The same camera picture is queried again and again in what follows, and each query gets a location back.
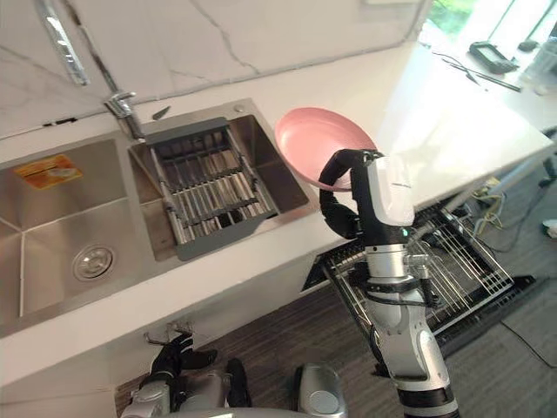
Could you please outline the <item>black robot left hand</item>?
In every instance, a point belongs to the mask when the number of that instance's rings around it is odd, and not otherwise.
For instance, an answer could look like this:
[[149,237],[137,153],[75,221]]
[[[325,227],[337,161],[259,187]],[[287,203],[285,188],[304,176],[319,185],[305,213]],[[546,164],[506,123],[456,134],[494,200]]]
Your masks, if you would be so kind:
[[144,339],[149,345],[160,347],[160,351],[151,362],[144,382],[168,383],[177,379],[185,370],[209,367],[218,357],[216,349],[193,348],[193,332],[188,326],[171,323],[165,329],[164,336],[164,339],[155,339],[148,332],[144,333]]

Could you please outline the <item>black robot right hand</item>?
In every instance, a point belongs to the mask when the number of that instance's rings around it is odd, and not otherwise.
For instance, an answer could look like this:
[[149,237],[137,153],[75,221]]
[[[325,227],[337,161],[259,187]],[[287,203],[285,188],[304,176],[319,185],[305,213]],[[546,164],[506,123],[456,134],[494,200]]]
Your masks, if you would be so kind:
[[[332,186],[350,175],[350,191],[358,211],[339,203]],[[326,224],[345,239],[364,246],[397,246],[408,242],[413,224],[412,187],[400,159],[376,150],[342,149],[335,152],[319,175],[326,189],[319,191],[320,211]]]

